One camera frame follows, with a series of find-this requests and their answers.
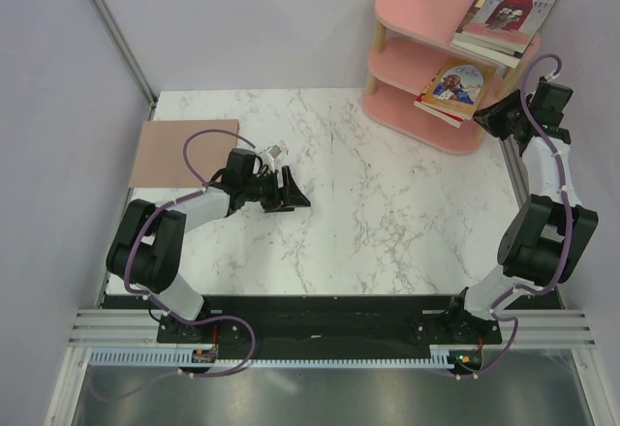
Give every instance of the gray wall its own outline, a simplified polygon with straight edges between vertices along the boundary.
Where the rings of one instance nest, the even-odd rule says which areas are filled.
[[[86,0],[0,0],[0,411],[42,424],[146,103]]]
[[[161,90],[355,87],[374,0],[107,0]]]
[[[575,93],[565,123],[571,172],[600,225],[564,291],[586,310],[609,378],[620,395],[620,0],[560,0],[544,27],[544,51],[560,54],[560,83]],[[550,70],[549,64],[542,70]]]

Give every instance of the brown mat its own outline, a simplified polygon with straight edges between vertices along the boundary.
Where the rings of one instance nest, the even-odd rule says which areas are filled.
[[[239,132],[236,119],[201,121],[147,121],[142,126],[138,153],[129,187],[199,187],[201,182],[185,166],[183,144],[192,134],[204,129]],[[192,167],[208,180],[226,165],[230,151],[236,147],[235,137],[204,134],[194,138],[188,147]]]

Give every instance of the marble tabletop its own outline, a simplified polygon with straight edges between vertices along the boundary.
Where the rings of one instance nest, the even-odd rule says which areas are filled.
[[[235,118],[278,144],[311,208],[246,204],[184,238],[181,272],[205,294],[434,294],[496,263],[517,211],[497,140],[452,156],[378,125],[361,89],[163,92],[155,120]],[[135,189],[163,200],[191,190]],[[111,276],[108,293],[123,294]]]

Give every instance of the rounded shelf board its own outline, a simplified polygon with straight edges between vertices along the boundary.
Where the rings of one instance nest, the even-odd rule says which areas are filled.
[[[451,155],[466,155],[482,145],[485,132],[474,121],[464,121],[456,128],[414,106],[415,100],[413,95],[379,82],[374,94],[364,94],[363,108],[373,121]]]
[[[388,39],[383,51],[368,53],[368,68],[378,80],[419,95],[442,69],[449,56],[449,53],[409,39]],[[499,75],[495,75],[480,108],[490,107],[497,102],[495,95],[502,81]]]
[[[450,46],[454,31],[469,10],[473,0],[375,0],[377,19],[387,29],[417,41],[449,50],[451,54],[474,57],[493,63]],[[540,38],[535,37],[523,60],[529,61],[539,50]]]

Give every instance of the pink shelf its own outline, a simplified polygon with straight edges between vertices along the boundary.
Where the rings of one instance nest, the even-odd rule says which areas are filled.
[[[455,128],[415,107],[415,100],[412,94],[379,82],[374,94],[364,94],[363,107],[373,121],[452,155],[472,153],[481,146],[484,131],[476,123],[465,121]]]
[[[450,46],[454,31],[471,3],[472,0],[376,0],[375,13],[387,29],[454,55],[485,61]],[[540,38],[535,38],[523,59],[529,61],[540,45]]]
[[[368,68],[378,80],[419,95],[449,56],[449,53],[408,39],[388,39],[382,52],[371,51],[368,54]],[[495,94],[501,85],[502,78],[496,75],[480,104],[481,108],[497,102]]]

